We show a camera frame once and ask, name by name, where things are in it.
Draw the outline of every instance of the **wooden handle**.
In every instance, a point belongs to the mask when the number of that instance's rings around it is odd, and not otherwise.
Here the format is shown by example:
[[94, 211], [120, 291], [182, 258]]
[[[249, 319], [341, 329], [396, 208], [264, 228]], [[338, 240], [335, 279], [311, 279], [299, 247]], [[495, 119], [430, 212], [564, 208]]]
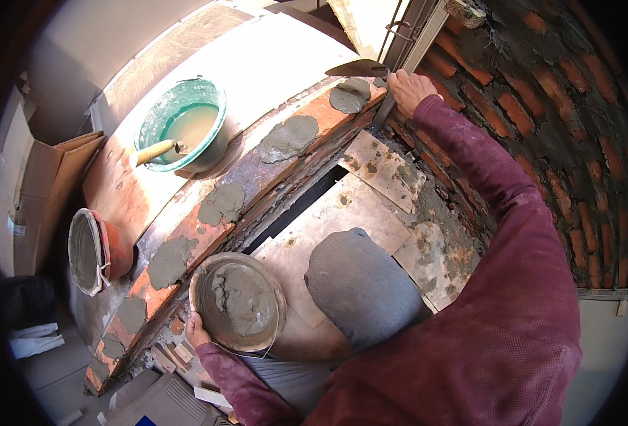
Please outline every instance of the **wooden handle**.
[[159, 157], [170, 149], [173, 149], [176, 144], [177, 142], [171, 139], [166, 139], [165, 141], [153, 144], [148, 148], [141, 149], [129, 156], [129, 165], [132, 166], [132, 168], [136, 168], [143, 163], [148, 163], [153, 158]]

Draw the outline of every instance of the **curved brick wall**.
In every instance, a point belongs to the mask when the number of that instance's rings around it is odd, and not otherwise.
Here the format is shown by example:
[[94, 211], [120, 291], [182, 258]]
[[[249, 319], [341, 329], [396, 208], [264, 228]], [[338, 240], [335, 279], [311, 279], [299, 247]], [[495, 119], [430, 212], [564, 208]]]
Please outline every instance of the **curved brick wall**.
[[[466, 29], [450, 18], [417, 72], [536, 183], [577, 285], [628, 288], [628, 85], [614, 55], [572, 1], [478, 3], [485, 24]], [[388, 123], [488, 242], [486, 205], [451, 159], [396, 110]]]

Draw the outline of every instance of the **person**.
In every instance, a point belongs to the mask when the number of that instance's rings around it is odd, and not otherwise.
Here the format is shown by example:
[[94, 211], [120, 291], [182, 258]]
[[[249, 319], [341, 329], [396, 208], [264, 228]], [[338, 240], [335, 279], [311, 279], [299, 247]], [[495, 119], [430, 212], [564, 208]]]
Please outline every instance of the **person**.
[[[389, 315], [389, 326], [378, 336], [352, 341], [356, 352], [351, 359], [328, 371], [324, 380], [312, 380], [312, 386], [321, 387], [320, 400], [306, 418], [284, 400], [285, 393], [279, 395], [241, 359], [213, 344], [197, 313], [187, 322], [187, 338], [245, 425], [297, 425], [303, 420], [305, 425], [559, 424], [582, 352], [578, 297], [548, 207], [510, 154], [448, 107], [427, 77], [399, 70], [388, 85], [399, 111], [452, 158], [496, 220], [489, 247], [460, 296], [423, 319], [413, 296], [399, 285], [408, 305], [392, 309], [403, 316]], [[355, 253], [339, 248], [330, 256], [317, 253], [321, 245], [326, 245], [323, 251], [335, 250], [335, 245], [348, 250], [352, 245], [345, 241], [365, 238], [361, 230], [336, 234], [331, 235], [334, 244], [324, 240], [312, 253], [309, 291], [353, 338], [356, 330], [345, 306], [331, 312], [320, 302], [333, 299], [326, 292], [349, 291], [337, 289], [341, 265], [352, 267], [364, 256], [380, 254], [372, 242]], [[328, 279], [320, 274], [326, 268]], [[393, 279], [403, 282], [402, 271], [390, 272], [381, 279], [362, 278], [380, 283], [371, 291], [381, 284], [393, 286]], [[358, 285], [355, 291], [364, 293], [363, 282]], [[387, 297], [383, 302], [392, 303]], [[347, 308], [358, 311], [353, 305]], [[363, 334], [386, 313], [382, 310], [375, 319], [361, 313], [353, 320], [361, 322]]]

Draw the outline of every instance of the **white wall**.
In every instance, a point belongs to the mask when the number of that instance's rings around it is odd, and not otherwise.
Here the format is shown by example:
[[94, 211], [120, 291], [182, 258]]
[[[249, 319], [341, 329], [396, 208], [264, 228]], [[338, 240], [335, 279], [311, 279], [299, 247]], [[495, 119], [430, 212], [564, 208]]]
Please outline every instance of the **white wall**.
[[598, 413], [628, 359], [628, 302], [625, 316], [616, 316], [617, 301], [580, 300], [579, 370], [567, 389], [562, 426], [585, 426]]
[[27, 70], [35, 137], [76, 136], [83, 111], [143, 47], [209, 0], [68, 0], [31, 51]]

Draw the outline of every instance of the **cardboard box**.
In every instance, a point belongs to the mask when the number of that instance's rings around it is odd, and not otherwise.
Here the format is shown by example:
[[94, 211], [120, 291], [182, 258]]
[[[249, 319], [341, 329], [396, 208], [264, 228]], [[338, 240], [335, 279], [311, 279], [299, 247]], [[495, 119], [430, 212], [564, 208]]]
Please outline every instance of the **cardboard box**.
[[0, 154], [3, 275], [34, 275], [41, 267], [68, 197], [104, 139], [94, 132], [49, 146], [34, 139], [17, 106]]

